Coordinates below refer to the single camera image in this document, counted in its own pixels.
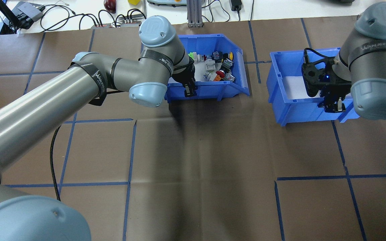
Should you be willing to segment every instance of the white table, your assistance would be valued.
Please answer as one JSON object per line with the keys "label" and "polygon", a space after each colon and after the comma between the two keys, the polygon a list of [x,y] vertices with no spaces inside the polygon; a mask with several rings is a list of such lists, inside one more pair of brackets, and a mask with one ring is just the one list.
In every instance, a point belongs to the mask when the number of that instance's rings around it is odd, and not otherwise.
{"label": "white table", "polygon": [[[28,0],[30,3],[54,4],[57,0]],[[255,0],[253,10],[253,20],[260,19],[282,19],[282,18],[311,18],[328,16],[348,16],[361,14],[371,4],[381,2],[382,0],[355,0],[352,5],[340,4],[333,0]],[[8,0],[7,6],[13,8],[19,0]],[[103,0],[64,0],[69,7],[78,13],[92,13],[98,15],[98,11],[104,9]],[[253,0],[242,0],[242,10],[240,11],[241,20],[250,20],[251,4]],[[222,6],[230,14],[230,21],[238,21],[237,12],[230,11],[229,0],[221,0]],[[141,3],[137,6],[130,5],[127,0],[117,0],[117,14],[126,14],[128,9],[138,8],[144,10]],[[162,15],[168,18],[172,24],[187,23],[187,7],[155,6],[145,3],[146,15]],[[222,11],[218,2],[211,5],[214,20],[223,22],[228,19],[228,15]],[[202,9],[202,14],[210,19],[209,9]],[[63,9],[53,9],[43,19],[43,26],[49,27],[67,17]],[[78,29],[78,22],[81,17],[75,17],[61,28],[63,30]],[[112,22],[107,13],[101,13],[103,22]],[[84,18],[82,29],[88,29],[92,26],[90,18]],[[22,29],[20,33],[41,32],[42,29],[38,23],[31,26],[30,29]]]}

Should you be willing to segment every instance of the blue tape line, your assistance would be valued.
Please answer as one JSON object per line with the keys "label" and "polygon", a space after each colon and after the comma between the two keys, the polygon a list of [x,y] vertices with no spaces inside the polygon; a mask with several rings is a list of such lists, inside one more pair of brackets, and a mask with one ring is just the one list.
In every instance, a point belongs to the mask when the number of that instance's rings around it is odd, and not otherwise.
{"label": "blue tape line", "polygon": [[89,52],[92,51],[92,44],[93,44],[93,39],[95,38],[95,29],[92,31],[92,37],[90,39],[90,45],[89,45]]}
{"label": "blue tape line", "polygon": [[63,183],[62,186],[116,186],[127,185],[127,181],[115,181],[115,182],[89,182],[89,183]]}
{"label": "blue tape line", "polygon": [[65,71],[48,71],[48,72],[35,72],[35,73],[0,74],[0,76],[61,74],[63,72],[65,72]]}
{"label": "blue tape line", "polygon": [[14,185],[5,185],[11,188],[14,187],[53,187],[52,183],[46,183],[46,184],[14,184]]}
{"label": "blue tape line", "polygon": [[134,154],[134,151],[135,151],[135,139],[136,139],[136,122],[133,125],[132,147],[130,148],[130,166],[129,166],[129,179],[128,179],[129,183],[127,184],[126,206],[124,207],[123,241],[126,241],[127,216],[128,216],[128,213],[129,213],[130,182],[132,181],[133,154]]}
{"label": "blue tape line", "polygon": [[349,177],[348,168],[345,166],[346,179],[348,180],[349,192],[351,193],[352,203],[354,204],[355,214],[357,215],[358,225],[360,226],[363,241],[367,241],[366,232],[364,231],[363,221],[361,220],[360,210],[358,209],[357,199],[355,198],[354,188],[352,187],[351,178]]}
{"label": "blue tape line", "polygon": [[334,120],[331,121],[331,125],[333,127],[334,136],[336,137],[337,147],[339,148],[340,158],[342,159],[343,166],[345,166],[345,156],[343,155],[342,145],[340,144],[339,135],[337,134],[336,125],[334,124]]}
{"label": "blue tape line", "polygon": [[350,175],[349,178],[383,178],[386,174]]}
{"label": "blue tape line", "polygon": [[44,32],[44,33],[43,33],[43,37],[41,38],[40,46],[38,47],[37,55],[35,56],[34,64],[32,65],[32,70],[31,70],[31,72],[29,73],[28,82],[26,83],[26,88],[25,88],[25,91],[23,92],[24,95],[28,92],[29,84],[30,84],[31,78],[32,78],[32,73],[34,72],[35,66],[36,66],[36,64],[37,64],[38,56],[40,55],[41,48],[43,47],[43,43],[44,43],[44,38],[45,38],[45,37],[46,37],[46,33]]}
{"label": "blue tape line", "polygon": [[274,182],[274,183],[275,183],[276,209],[278,211],[279,229],[280,229],[280,232],[281,232],[281,240],[285,241],[284,226],[283,226],[283,223],[282,223],[282,214],[281,214],[281,204],[279,202],[278,186],[277,186],[276,182]]}
{"label": "blue tape line", "polygon": [[259,64],[256,64],[256,71],[257,71],[257,79],[259,79],[259,84],[261,84],[262,83],[262,79],[260,77]]}
{"label": "blue tape line", "polygon": [[311,40],[309,39],[309,34],[308,34],[308,31],[306,30],[305,21],[303,20],[303,18],[301,18],[300,21],[302,21],[303,30],[305,31],[306,40],[308,41],[308,45],[310,48],[312,48]]}
{"label": "blue tape line", "polygon": [[248,21],[248,27],[250,28],[251,41],[253,43],[254,59],[257,62],[256,42],[254,41],[253,27],[251,26],[251,21]]}
{"label": "blue tape line", "polygon": [[131,122],[133,119],[85,119],[85,120],[77,120],[76,123],[95,123],[95,122]]}
{"label": "blue tape line", "polygon": [[259,80],[259,84],[261,84],[262,80],[260,78],[259,64],[257,64],[258,59],[257,59],[256,41],[254,40],[253,27],[251,26],[251,21],[248,21],[248,27],[250,28],[251,41],[252,41],[252,44],[253,44],[254,60],[256,61],[257,79]]}
{"label": "blue tape line", "polygon": [[72,136],[74,135],[75,120],[77,119],[77,113],[74,114],[74,121],[72,122],[71,132],[69,133],[68,146],[66,147],[65,160],[63,161],[62,174],[60,175],[59,183],[63,186],[63,178],[65,177],[66,163],[68,162],[69,150],[71,149]]}
{"label": "blue tape line", "polygon": [[317,176],[317,177],[278,177],[277,180],[329,180],[344,179],[346,176]]}
{"label": "blue tape line", "polygon": [[272,63],[272,61],[248,61],[248,62],[244,62],[244,64],[267,64],[267,63]]}
{"label": "blue tape line", "polygon": [[342,146],[340,145],[339,135],[337,134],[337,129],[336,129],[336,125],[334,124],[334,120],[331,121],[331,125],[333,127],[334,137],[336,138],[336,141],[337,141],[337,147],[339,148],[339,153],[340,153],[340,158],[342,159],[343,168],[345,169],[346,180],[348,181],[349,192],[351,193],[352,203],[354,205],[355,214],[357,215],[357,220],[358,220],[358,225],[360,226],[361,235],[363,237],[363,241],[367,241],[366,232],[364,231],[363,222],[361,221],[360,211],[357,205],[357,199],[355,198],[355,194],[354,194],[354,188],[352,187],[348,168],[345,166],[345,156],[343,155]]}
{"label": "blue tape line", "polygon": [[[127,185],[127,181],[114,181],[114,182],[86,182],[86,183],[63,183],[58,186],[123,186]],[[45,184],[9,184],[8,187],[53,187],[52,183]]]}

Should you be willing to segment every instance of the blue plastic bin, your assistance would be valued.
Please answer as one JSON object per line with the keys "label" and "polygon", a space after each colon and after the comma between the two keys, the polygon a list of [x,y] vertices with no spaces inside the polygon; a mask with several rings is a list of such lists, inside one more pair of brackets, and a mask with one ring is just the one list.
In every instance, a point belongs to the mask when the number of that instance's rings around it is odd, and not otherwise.
{"label": "blue plastic bin", "polygon": [[250,95],[248,89],[247,75],[245,74],[244,58],[242,49],[230,41],[223,34],[203,34],[203,35],[179,35],[187,53],[197,52],[201,55],[209,55],[214,51],[223,53],[232,52],[234,56],[234,65],[232,75],[236,78],[231,81],[211,81],[199,82],[196,81],[197,96],[184,97],[185,88],[180,83],[169,83],[165,99],[170,103],[173,100],[184,99],[217,99],[231,98],[239,93]]}
{"label": "blue plastic bin", "polygon": [[[336,56],[340,48],[320,49],[318,52],[326,56]],[[317,61],[321,57],[308,53],[310,61]],[[269,92],[269,103],[275,114],[276,122],[285,126],[293,122],[330,121],[338,119],[343,123],[347,119],[357,119],[352,103],[352,97],[346,96],[343,103],[346,111],[343,113],[326,113],[324,108],[317,107],[323,98],[289,99],[283,84],[283,78],[287,76],[302,76],[303,50],[271,52],[272,67],[266,82]]]}

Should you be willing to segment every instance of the red apple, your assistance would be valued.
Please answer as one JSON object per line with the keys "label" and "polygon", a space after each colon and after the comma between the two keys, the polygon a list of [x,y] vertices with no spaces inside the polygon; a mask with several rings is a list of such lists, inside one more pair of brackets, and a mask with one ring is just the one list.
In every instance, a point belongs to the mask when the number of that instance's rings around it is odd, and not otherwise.
{"label": "red apple", "polygon": [[104,7],[110,13],[115,13],[115,1],[116,0],[104,0]]}

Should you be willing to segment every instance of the cable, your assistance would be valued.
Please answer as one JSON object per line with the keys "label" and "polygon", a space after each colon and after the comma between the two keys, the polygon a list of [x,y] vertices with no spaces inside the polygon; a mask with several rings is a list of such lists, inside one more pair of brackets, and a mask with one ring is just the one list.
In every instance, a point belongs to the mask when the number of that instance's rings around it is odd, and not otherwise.
{"label": "cable", "polygon": [[214,15],[212,14],[211,6],[208,7],[209,13],[211,14],[211,22],[214,22]]}
{"label": "cable", "polygon": [[139,13],[141,13],[142,16],[144,17],[144,19],[147,19],[146,15],[145,15],[141,10],[139,10],[139,9],[132,9],[132,12],[130,12],[130,19],[132,19],[132,14],[133,14],[134,12],[139,12]]}
{"label": "cable", "polygon": [[55,4],[57,4],[58,2],[63,2],[63,4],[65,4],[66,6],[69,6],[69,4],[67,4],[66,2],[64,2],[62,0],[59,0],[59,1],[55,2]]}
{"label": "cable", "polygon": [[90,13],[89,13],[89,14],[84,14],[84,15],[80,18],[80,22],[78,23],[78,30],[81,30],[81,20],[83,20],[84,17],[89,17],[89,18],[91,18],[92,21],[93,21],[94,26],[97,26],[95,20],[94,20],[92,17],[90,17],[89,15],[90,15]]}
{"label": "cable", "polygon": [[124,91],[121,91],[121,90],[108,91],[108,92],[107,92],[107,95],[109,95],[109,94],[115,94],[115,93],[122,93],[122,92],[124,92]]}
{"label": "cable", "polygon": [[316,55],[318,55],[318,56],[320,56],[320,57],[323,57],[323,58],[329,58],[328,56],[322,55],[322,54],[318,53],[315,49],[311,49],[311,48],[305,48],[305,50],[303,51],[303,53],[304,53],[305,55],[308,54],[308,53],[307,53],[307,50],[313,52],[314,54],[316,54]]}
{"label": "cable", "polygon": [[213,0],[212,2],[210,2],[208,5],[206,6],[203,6],[202,8],[206,8],[206,7],[209,7],[209,9],[211,9],[211,4],[213,4],[214,2],[219,2],[220,6],[221,6],[221,9],[229,16],[229,18],[225,21],[225,22],[228,22],[230,21],[230,14],[222,7],[222,3],[220,0]]}
{"label": "cable", "polygon": [[202,8],[204,9],[204,8],[206,8],[206,7],[209,7],[209,6],[211,6],[211,4],[213,4],[214,2],[216,2],[216,1],[219,1],[219,0],[213,0],[210,4],[208,4],[208,5],[206,5],[206,6],[203,6]]}
{"label": "cable", "polygon": [[[55,25],[53,25],[53,26],[51,26],[51,27],[49,27],[49,28],[47,28],[47,29],[44,29],[44,28],[43,28],[44,30],[41,31],[41,32],[58,30],[58,29],[62,28],[62,27],[68,22],[67,20],[69,20],[69,19],[71,19],[71,18],[74,18],[74,17],[77,17],[77,16],[83,16],[83,15],[84,15],[84,14],[81,13],[81,14],[76,14],[76,15],[74,15],[74,16],[65,18],[65,19],[59,21],[58,23],[56,23]],[[65,22],[62,26],[58,27],[57,29],[51,29],[51,28],[53,28],[54,26],[57,26],[58,24],[62,23],[63,21],[66,21],[66,22]]]}
{"label": "cable", "polygon": [[53,148],[55,147],[55,140],[56,140],[56,136],[58,135],[58,131],[60,127],[61,126],[59,126],[55,130],[55,134],[53,134],[52,142],[50,144],[50,171],[52,171],[53,186],[55,187],[56,198],[58,199],[58,201],[60,201],[60,195],[59,195],[58,183],[56,182],[55,167],[53,165]]}
{"label": "cable", "polygon": [[229,16],[229,18],[228,18],[225,22],[230,21],[230,14],[222,7],[221,1],[220,1],[220,0],[214,0],[214,1],[218,1],[218,2],[220,3],[221,9],[222,9],[225,13],[227,13],[227,15]]}
{"label": "cable", "polygon": [[251,17],[250,17],[250,21],[253,20],[253,10],[254,10],[254,0],[253,0],[253,4],[251,5]]}
{"label": "cable", "polygon": [[[41,26],[41,28],[44,30],[44,31],[55,31],[55,30],[58,30],[58,29],[61,29],[63,26],[65,26],[67,23],[68,23],[68,18],[71,16],[70,15],[70,13],[69,13],[69,11],[71,11],[74,15],[75,15],[75,12],[72,10],[72,9],[70,9],[69,7],[67,7],[67,6],[63,6],[63,5],[56,5],[56,4],[49,4],[49,5],[45,5],[45,6],[52,6],[51,8],[49,8],[46,12],[44,12],[43,13],[43,16],[41,17],[41,19],[40,19],[40,26]],[[51,29],[52,27],[54,27],[54,26],[51,26],[51,27],[49,27],[49,28],[44,28],[43,27],[43,19],[44,19],[44,17],[47,15],[47,13],[50,11],[50,10],[52,10],[53,8],[56,8],[56,7],[60,7],[60,8],[62,8],[62,9],[64,9],[67,13],[68,13],[68,18],[67,19],[64,19],[64,20],[66,20],[66,22],[65,23],[63,23],[63,25],[62,26],[60,26],[60,27],[58,27],[57,29]]]}
{"label": "cable", "polygon": [[205,18],[208,22],[211,23],[211,21],[207,17],[205,17],[204,15],[202,15],[202,17]]}
{"label": "cable", "polygon": [[107,10],[101,9],[98,12],[99,24],[101,24],[101,26],[103,26],[102,25],[102,20],[101,20],[101,12],[107,12],[111,16],[111,18],[113,19],[113,23],[115,22],[115,19],[114,19],[114,17],[112,16],[112,14],[110,12],[108,12]]}

